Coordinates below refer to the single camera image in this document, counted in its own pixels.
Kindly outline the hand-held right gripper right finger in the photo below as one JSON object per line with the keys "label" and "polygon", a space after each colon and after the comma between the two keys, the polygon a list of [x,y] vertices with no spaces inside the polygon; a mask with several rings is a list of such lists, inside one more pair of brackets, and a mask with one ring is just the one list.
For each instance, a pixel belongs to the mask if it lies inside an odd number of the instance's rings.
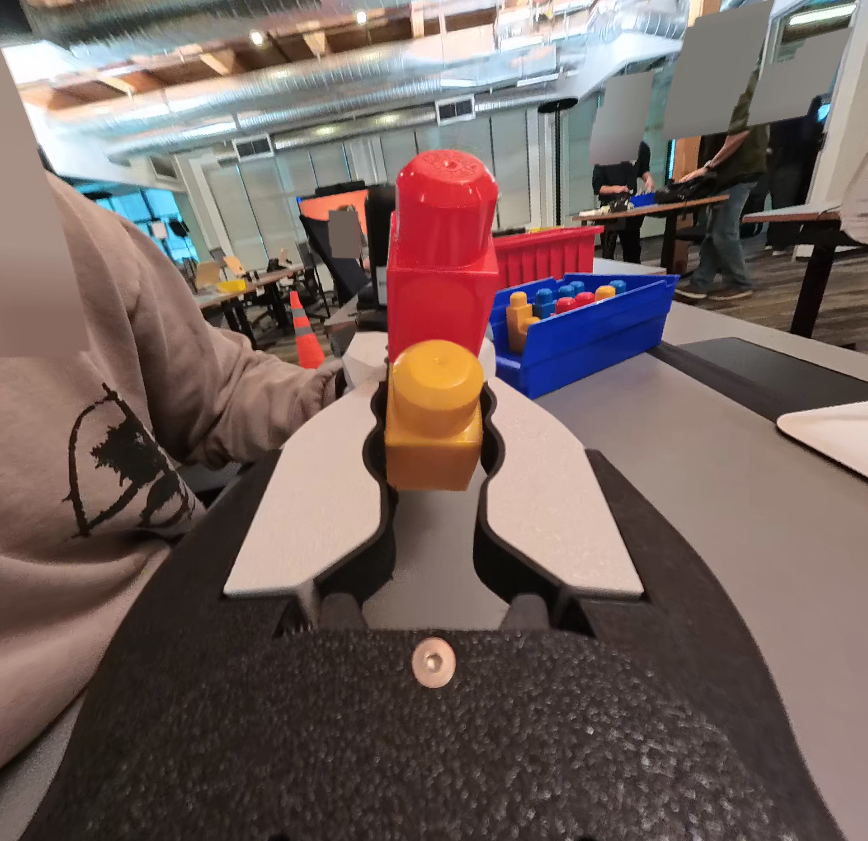
{"label": "hand-held right gripper right finger", "polygon": [[580,440],[503,380],[486,414],[476,571],[505,600],[564,590],[638,600],[643,585]]}

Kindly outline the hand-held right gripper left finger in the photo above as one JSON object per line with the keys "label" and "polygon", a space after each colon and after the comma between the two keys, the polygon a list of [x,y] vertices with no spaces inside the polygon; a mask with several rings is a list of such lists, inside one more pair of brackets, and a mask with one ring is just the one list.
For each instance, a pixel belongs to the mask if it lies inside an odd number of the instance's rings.
{"label": "hand-held right gripper left finger", "polygon": [[393,501],[377,445],[381,382],[367,380],[282,447],[223,587],[230,599],[371,599],[393,576]]}

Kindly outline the group of toy bricks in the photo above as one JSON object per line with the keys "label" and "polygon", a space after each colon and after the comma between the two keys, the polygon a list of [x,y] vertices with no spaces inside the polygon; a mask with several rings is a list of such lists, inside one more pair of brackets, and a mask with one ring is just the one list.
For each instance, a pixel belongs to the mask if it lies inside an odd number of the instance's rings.
{"label": "group of toy bricks", "polygon": [[586,289],[584,282],[564,282],[557,289],[541,287],[533,301],[528,300],[525,292],[512,293],[505,310],[510,351],[516,355],[523,354],[528,330],[537,322],[609,300],[626,290],[624,280],[613,280],[593,292]]}

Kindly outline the red one-stud block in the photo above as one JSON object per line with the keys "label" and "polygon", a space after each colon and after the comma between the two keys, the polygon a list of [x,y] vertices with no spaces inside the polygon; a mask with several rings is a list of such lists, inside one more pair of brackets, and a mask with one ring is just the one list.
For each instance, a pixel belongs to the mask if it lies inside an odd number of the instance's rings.
{"label": "red one-stud block", "polygon": [[422,152],[398,173],[386,266],[391,365],[433,339],[480,354],[500,282],[497,192],[483,162],[458,150]]}

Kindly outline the yellow two-stud block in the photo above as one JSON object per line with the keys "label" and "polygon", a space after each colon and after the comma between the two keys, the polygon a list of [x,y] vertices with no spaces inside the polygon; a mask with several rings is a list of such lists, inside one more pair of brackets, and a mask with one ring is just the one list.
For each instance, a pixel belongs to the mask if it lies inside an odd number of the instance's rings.
{"label": "yellow two-stud block", "polygon": [[445,339],[418,342],[388,374],[385,467],[397,491],[467,489],[483,442],[483,368]]}

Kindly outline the blue plastic bin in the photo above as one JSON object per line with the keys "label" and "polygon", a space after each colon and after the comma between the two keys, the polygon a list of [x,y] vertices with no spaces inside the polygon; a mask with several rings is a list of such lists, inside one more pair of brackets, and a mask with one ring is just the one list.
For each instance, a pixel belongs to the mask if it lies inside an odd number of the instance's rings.
{"label": "blue plastic bin", "polygon": [[[624,288],[613,297],[543,319],[530,327],[521,354],[510,349],[507,308],[512,293],[525,293],[532,304],[541,290],[557,300],[567,284],[595,293],[614,281]],[[497,291],[490,315],[496,376],[536,399],[656,348],[678,281],[669,274],[566,273],[559,280],[546,278]]]}

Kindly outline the person's left forearm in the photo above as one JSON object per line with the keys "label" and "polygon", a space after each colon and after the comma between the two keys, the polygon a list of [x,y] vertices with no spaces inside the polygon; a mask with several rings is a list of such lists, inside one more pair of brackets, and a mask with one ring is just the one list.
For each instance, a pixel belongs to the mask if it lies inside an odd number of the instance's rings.
{"label": "person's left forearm", "polygon": [[155,437],[176,461],[214,469],[254,462],[345,389],[338,359],[308,370],[255,351],[201,316],[183,322],[145,373]]}

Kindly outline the orange traffic cone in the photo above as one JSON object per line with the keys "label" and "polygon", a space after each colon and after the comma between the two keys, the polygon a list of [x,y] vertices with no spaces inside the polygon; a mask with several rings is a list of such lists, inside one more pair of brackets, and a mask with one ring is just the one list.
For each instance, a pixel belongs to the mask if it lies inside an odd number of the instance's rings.
{"label": "orange traffic cone", "polygon": [[298,365],[304,369],[316,370],[325,362],[324,351],[296,291],[289,293],[289,301]]}

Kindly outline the black high-back chair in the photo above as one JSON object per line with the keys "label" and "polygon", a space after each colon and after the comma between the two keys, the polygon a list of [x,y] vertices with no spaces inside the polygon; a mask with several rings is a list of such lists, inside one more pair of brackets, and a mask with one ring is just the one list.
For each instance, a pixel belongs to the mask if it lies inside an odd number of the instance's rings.
{"label": "black high-back chair", "polygon": [[333,252],[329,238],[328,221],[321,221],[301,215],[300,222],[305,229],[312,249],[319,255],[329,271],[340,305],[344,305],[365,288],[372,285],[370,274],[363,269],[359,259],[341,256]]}

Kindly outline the red plastic bin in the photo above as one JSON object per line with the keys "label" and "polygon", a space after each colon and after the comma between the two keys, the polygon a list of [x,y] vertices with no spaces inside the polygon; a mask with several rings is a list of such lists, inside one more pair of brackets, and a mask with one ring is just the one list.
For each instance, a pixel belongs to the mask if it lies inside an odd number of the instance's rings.
{"label": "red plastic bin", "polygon": [[521,235],[494,237],[499,289],[555,278],[592,273],[594,248],[602,226],[550,228]]}

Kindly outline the large orange screen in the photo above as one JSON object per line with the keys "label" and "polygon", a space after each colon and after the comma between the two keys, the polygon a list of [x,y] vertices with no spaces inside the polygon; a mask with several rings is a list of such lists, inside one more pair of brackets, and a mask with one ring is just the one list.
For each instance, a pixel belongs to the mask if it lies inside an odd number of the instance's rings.
{"label": "large orange screen", "polygon": [[367,236],[365,201],[368,188],[364,183],[349,183],[321,189],[322,193],[313,196],[297,197],[300,216],[309,219],[328,221],[329,213],[344,207],[352,207],[358,216],[363,236]]}

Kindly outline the person in beige sweatshirt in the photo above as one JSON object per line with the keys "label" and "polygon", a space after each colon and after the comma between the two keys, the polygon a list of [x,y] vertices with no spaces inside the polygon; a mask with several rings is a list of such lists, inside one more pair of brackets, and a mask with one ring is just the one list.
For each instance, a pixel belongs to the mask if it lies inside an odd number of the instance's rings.
{"label": "person in beige sweatshirt", "polygon": [[201,311],[140,229],[46,178],[90,346],[2,358],[2,768],[83,693],[147,581],[204,514],[178,472],[199,464],[157,441],[145,376]]}

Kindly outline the black bag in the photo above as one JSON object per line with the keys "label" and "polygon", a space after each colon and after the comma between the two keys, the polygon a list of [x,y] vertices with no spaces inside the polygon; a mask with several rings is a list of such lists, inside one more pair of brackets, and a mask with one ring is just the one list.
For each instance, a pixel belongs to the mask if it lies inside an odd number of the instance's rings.
{"label": "black bag", "polygon": [[687,181],[672,181],[655,193],[656,205],[677,204],[714,196],[718,189],[716,172],[709,171]]}

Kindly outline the black floor lamp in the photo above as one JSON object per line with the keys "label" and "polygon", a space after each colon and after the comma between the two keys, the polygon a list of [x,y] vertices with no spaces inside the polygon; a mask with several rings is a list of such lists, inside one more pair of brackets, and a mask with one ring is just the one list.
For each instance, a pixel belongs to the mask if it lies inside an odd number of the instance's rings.
{"label": "black floor lamp", "polygon": [[548,121],[550,130],[552,185],[553,185],[553,221],[556,227],[562,226],[561,176],[562,176],[562,140],[563,117],[578,103],[575,97],[559,97],[542,103],[537,112]]}

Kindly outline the white document stand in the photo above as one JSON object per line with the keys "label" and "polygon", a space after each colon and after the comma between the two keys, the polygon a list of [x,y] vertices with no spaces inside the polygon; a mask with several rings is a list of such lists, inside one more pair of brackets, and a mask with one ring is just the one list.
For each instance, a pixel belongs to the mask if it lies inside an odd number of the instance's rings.
{"label": "white document stand", "polygon": [[[854,240],[867,240],[867,157],[863,158],[844,192],[843,231]],[[776,421],[785,436],[867,478],[867,402],[788,413]]]}

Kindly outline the silver ceiling duct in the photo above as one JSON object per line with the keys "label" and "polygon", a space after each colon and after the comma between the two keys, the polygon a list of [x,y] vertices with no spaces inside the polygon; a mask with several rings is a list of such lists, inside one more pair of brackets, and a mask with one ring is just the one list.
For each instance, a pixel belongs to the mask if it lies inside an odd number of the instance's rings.
{"label": "silver ceiling duct", "polygon": [[495,41],[481,26],[63,109],[45,122],[53,137],[108,141],[109,157],[126,160],[541,76],[586,40],[536,34]]}

